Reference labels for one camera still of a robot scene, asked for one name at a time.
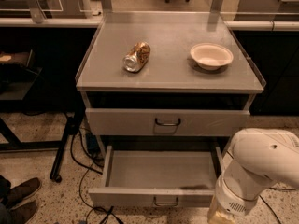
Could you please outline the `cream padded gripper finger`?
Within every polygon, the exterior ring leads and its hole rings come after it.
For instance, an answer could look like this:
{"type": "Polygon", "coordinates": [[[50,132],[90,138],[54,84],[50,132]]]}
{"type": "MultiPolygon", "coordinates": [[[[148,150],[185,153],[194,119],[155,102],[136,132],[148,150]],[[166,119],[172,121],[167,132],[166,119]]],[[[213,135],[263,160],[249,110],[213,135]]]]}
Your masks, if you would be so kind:
{"type": "Polygon", "coordinates": [[[207,212],[207,222],[208,224],[235,224],[235,217],[224,210],[217,198],[213,197],[207,212]]]}

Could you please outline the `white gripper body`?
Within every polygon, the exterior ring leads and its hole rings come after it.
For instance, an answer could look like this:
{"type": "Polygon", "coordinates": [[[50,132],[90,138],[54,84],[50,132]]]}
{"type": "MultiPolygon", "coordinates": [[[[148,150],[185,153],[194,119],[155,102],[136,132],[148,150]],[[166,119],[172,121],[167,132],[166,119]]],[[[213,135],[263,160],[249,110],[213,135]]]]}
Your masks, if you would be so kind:
{"type": "Polygon", "coordinates": [[[259,195],[274,184],[275,181],[252,172],[237,175],[225,172],[217,180],[215,196],[224,211],[245,216],[256,205],[259,195]]]}

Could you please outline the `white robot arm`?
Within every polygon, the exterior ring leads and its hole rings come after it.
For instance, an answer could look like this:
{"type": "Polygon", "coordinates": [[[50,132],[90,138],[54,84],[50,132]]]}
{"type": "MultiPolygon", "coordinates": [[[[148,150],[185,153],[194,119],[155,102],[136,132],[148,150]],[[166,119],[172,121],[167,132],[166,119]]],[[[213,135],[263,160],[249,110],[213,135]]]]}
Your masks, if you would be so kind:
{"type": "Polygon", "coordinates": [[[219,176],[208,224],[235,224],[277,182],[299,188],[299,138],[278,129],[247,128],[231,139],[233,159],[219,176]]]}

